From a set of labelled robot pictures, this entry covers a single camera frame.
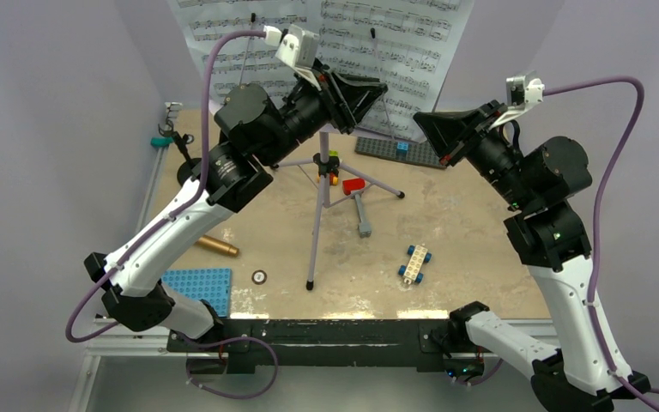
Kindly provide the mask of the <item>lilac music stand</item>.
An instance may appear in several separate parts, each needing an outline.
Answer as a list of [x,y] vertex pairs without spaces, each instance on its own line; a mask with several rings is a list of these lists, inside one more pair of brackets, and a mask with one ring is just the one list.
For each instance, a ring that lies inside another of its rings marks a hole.
[[[214,100],[209,99],[209,112],[211,115],[215,115],[218,110],[223,106],[223,104],[218,103]],[[320,160],[322,164],[324,163],[330,163],[330,132],[335,132],[334,128],[332,128],[330,125],[325,125],[323,128],[319,129],[318,131],[318,150],[317,150],[317,160]],[[318,166],[317,164],[314,163],[315,156],[312,156],[311,158],[306,158],[306,159],[300,159],[300,160],[283,160],[280,161],[279,163],[268,167],[269,170],[272,172],[276,172],[278,170],[281,170],[282,168],[289,168],[289,167],[298,167],[300,170],[304,171],[302,169],[302,166],[304,165],[315,165],[317,167],[318,172],[322,172],[319,170],[320,168],[324,166]],[[383,190],[388,191],[389,193],[396,195],[398,198],[403,199],[405,198],[405,194],[402,191],[399,191],[386,183],[381,182],[378,179],[375,179],[369,175],[366,175],[365,173],[360,172],[357,169],[354,169],[350,167],[349,165],[346,165],[343,163],[342,159],[338,161],[337,164],[337,169],[341,171],[345,171],[347,173],[353,174],[357,178],[362,178],[365,179],[367,182],[366,187],[362,189],[362,191],[356,191],[356,192],[351,192],[349,195],[345,195],[345,197],[342,197],[338,199],[337,201],[331,201],[330,197],[330,188],[332,187],[331,182],[333,181],[331,178],[332,176],[330,175],[330,170],[328,168],[327,171],[325,171],[325,175],[322,175],[321,173],[318,175],[318,178],[313,178],[309,177],[310,175],[305,173],[307,178],[310,180],[310,183],[312,183],[316,189],[317,192],[317,197],[316,197],[316,207],[315,207],[315,215],[314,215],[314,223],[313,223],[313,228],[312,228],[312,243],[311,243],[311,253],[310,253],[310,261],[309,261],[309,266],[308,266],[308,273],[306,277],[306,284],[305,288],[307,291],[312,291],[315,286],[315,274],[316,274],[316,261],[317,261],[317,249],[318,249],[318,237],[319,237],[319,230],[320,230],[320,221],[322,217],[322,212],[325,209],[330,209],[333,206],[336,206],[339,203],[342,203],[348,199],[351,199],[352,196],[357,195],[359,196],[361,192],[366,191],[372,187],[377,186],[378,188],[381,188]]]

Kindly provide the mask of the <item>gold microphone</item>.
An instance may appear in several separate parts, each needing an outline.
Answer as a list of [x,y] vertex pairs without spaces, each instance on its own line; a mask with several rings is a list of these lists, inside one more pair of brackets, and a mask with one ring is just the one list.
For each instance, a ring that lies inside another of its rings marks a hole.
[[220,253],[221,255],[229,256],[232,258],[235,258],[240,254],[240,249],[238,247],[208,235],[203,235],[201,238],[199,238],[196,241],[196,245],[202,247],[205,250]]

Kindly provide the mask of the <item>white sheet music pages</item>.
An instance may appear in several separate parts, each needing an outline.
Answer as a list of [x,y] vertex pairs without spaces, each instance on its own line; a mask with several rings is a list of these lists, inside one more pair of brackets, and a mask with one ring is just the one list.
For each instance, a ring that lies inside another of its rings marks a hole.
[[360,122],[359,135],[424,141],[413,116],[435,108],[473,7],[471,1],[308,2],[319,59],[388,87]]

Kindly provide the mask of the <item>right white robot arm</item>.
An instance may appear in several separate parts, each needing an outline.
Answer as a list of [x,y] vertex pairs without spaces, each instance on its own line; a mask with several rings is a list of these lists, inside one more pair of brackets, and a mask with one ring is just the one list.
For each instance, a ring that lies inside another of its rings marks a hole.
[[502,320],[478,301],[432,332],[441,348],[487,349],[522,373],[549,411],[611,411],[650,389],[614,346],[591,283],[588,234],[568,200],[591,185],[583,147],[555,136],[528,154],[502,135],[506,107],[491,101],[466,112],[418,112],[415,123],[441,164],[467,161],[507,202],[505,229],[534,278],[558,338],[549,345]]

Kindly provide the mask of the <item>black microphone stand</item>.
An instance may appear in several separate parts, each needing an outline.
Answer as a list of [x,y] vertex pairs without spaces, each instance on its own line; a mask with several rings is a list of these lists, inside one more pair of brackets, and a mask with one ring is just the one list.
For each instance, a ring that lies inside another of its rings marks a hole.
[[182,155],[184,162],[178,167],[176,180],[183,185],[186,180],[195,178],[194,168],[200,165],[201,159],[190,154],[188,146],[184,140],[186,134],[180,134],[175,130],[174,122],[167,118],[163,124],[158,126],[160,137],[171,137],[172,146]]

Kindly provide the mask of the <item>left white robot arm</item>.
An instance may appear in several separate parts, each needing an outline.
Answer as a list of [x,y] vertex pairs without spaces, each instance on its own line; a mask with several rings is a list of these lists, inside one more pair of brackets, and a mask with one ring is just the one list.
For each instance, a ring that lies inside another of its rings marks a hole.
[[214,116],[219,142],[171,203],[122,249],[86,259],[108,316],[133,331],[162,326],[199,350],[216,348],[221,320],[215,309],[165,285],[164,273],[271,183],[269,167],[325,125],[350,133],[387,89],[377,78],[341,74],[320,62],[298,77],[282,106],[256,83],[233,88]]

